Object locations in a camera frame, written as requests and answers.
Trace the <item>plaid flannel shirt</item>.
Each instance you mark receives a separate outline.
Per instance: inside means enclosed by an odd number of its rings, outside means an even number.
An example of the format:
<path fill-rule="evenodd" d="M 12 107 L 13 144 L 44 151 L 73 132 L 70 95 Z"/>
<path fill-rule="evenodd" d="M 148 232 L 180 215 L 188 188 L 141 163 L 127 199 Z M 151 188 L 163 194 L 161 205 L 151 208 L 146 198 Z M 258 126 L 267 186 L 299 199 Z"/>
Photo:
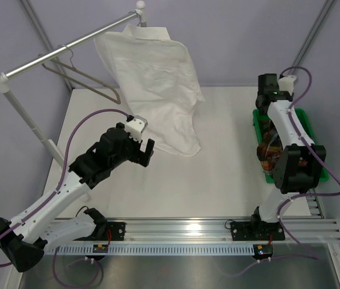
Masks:
<path fill-rule="evenodd" d="M 258 144 L 256 154 L 264 173 L 271 176 L 283 152 L 283 146 L 272 121 L 263 120 L 260 129 L 262 141 Z"/>

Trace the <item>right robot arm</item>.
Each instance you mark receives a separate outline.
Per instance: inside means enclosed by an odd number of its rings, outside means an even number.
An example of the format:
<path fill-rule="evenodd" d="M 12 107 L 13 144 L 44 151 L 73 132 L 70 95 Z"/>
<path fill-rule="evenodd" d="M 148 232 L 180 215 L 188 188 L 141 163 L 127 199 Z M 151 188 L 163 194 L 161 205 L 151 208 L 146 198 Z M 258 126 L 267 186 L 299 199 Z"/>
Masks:
<path fill-rule="evenodd" d="M 282 150 L 271 170 L 274 188 L 255 209 L 249 231 L 256 240 L 284 240 L 281 225 L 289 206 L 315 188 L 325 160 L 324 146 L 318 146 L 302 127 L 293 104 L 294 76 L 278 77 L 275 73 L 258 76 L 256 108 L 273 124 L 273 136 Z"/>

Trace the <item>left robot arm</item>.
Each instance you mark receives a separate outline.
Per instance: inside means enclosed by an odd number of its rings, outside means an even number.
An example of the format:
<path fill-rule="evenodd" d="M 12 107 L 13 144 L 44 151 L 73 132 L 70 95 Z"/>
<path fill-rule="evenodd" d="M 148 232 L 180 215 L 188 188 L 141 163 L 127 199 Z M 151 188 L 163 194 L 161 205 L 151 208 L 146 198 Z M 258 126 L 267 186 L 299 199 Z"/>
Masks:
<path fill-rule="evenodd" d="M 111 228 L 95 208 L 77 217 L 53 225 L 52 221 L 111 172 L 129 161 L 147 167 L 155 142 L 148 139 L 141 151 L 142 134 L 147 120 L 135 116 L 118 123 L 102 134 L 100 140 L 63 170 L 55 189 L 42 196 L 25 211 L 10 220 L 0 218 L 0 249 L 18 272 L 33 268 L 45 253 L 74 240 L 101 240 Z"/>

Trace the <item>aluminium mounting rail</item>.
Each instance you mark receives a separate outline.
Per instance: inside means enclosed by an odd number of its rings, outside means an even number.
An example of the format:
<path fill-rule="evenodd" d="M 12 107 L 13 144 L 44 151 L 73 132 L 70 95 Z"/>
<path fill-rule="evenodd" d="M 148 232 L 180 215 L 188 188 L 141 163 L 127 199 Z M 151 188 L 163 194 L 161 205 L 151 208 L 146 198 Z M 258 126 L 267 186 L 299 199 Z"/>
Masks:
<path fill-rule="evenodd" d="M 231 243 L 226 218 L 111 219 L 124 222 L 126 243 Z M 334 219 L 283 219 L 287 230 L 301 243 L 340 243 Z"/>

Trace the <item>white shirt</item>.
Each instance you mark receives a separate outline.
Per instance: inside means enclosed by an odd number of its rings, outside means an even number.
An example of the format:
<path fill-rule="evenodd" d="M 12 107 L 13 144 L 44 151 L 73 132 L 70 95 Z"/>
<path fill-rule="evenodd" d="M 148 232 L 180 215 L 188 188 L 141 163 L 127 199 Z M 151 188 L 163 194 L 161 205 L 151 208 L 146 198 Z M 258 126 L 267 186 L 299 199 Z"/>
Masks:
<path fill-rule="evenodd" d="M 156 148 L 183 157 L 198 153 L 193 114 L 205 98 L 188 49 L 165 27 L 131 24 L 94 43 L 130 110 L 148 121 L 145 133 Z"/>

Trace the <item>green plastic bin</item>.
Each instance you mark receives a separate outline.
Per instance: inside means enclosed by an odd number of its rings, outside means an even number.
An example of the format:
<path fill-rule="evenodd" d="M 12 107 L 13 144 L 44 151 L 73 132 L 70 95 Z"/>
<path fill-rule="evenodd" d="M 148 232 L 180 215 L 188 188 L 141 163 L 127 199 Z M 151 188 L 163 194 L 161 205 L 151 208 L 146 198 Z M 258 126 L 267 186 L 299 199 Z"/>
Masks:
<path fill-rule="evenodd" d="M 311 123 L 310 123 L 309 118 L 306 115 L 305 111 L 301 108 L 297 108 L 297 109 L 295 109 L 295 112 L 297 114 L 297 117 L 298 117 L 302 127 L 306 131 L 306 133 L 309 135 L 309 137 L 313 141 L 315 141 L 314 132 L 313 132 Z M 253 126 L 255 128 L 256 139 L 258 141 L 258 144 L 260 144 L 260 142 L 262 141 L 261 129 L 260 129 L 261 122 L 263 120 L 270 120 L 270 118 L 266 115 L 260 115 L 258 109 L 253 110 L 252 113 L 253 113 Z M 267 183 L 269 183 L 269 184 L 274 183 L 273 175 L 270 176 L 270 175 L 266 175 L 265 173 L 264 173 L 264 175 L 265 175 L 265 179 L 266 179 Z M 328 180 L 329 180 L 329 174 L 328 174 L 327 170 L 322 169 L 319 182 L 326 182 Z"/>

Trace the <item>silver clothes rack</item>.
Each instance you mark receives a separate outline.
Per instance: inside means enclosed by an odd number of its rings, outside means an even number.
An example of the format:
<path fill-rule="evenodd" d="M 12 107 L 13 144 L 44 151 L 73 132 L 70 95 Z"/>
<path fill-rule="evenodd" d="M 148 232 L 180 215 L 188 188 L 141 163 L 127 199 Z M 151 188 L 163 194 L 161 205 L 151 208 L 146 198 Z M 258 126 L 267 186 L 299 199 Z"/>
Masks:
<path fill-rule="evenodd" d="M 37 13 L 34 11 L 32 4 L 30 1 L 18 1 L 17 2 L 23 11 L 25 17 L 29 21 L 31 28 L 34 30 L 35 35 L 40 40 L 41 44 L 45 49 L 51 49 L 51 43 L 42 27 L 41 22 L 38 19 Z M 17 98 L 10 90 L 10 86 L 8 85 L 9 80 L 19 76 L 22 73 L 29 71 L 37 66 L 45 64 L 47 61 L 52 61 L 57 58 L 56 55 L 47 58 L 45 55 L 40 55 L 37 58 L 26 62 L 25 64 L 20 65 L 19 67 L 9 71 L 9 72 L 0 72 L 0 93 L 5 96 L 7 101 L 11 104 L 11 106 L 16 110 L 18 115 L 22 118 L 22 120 L 27 124 L 27 126 L 31 129 L 34 135 L 38 138 L 41 144 L 46 148 L 46 150 L 52 155 L 53 159 L 58 163 L 62 172 L 66 171 L 66 168 L 63 166 L 64 161 L 67 160 L 63 154 L 60 153 L 55 143 L 48 139 L 44 132 L 37 126 L 35 121 L 31 118 L 28 112 L 24 109 L 24 107 L 20 104 Z"/>

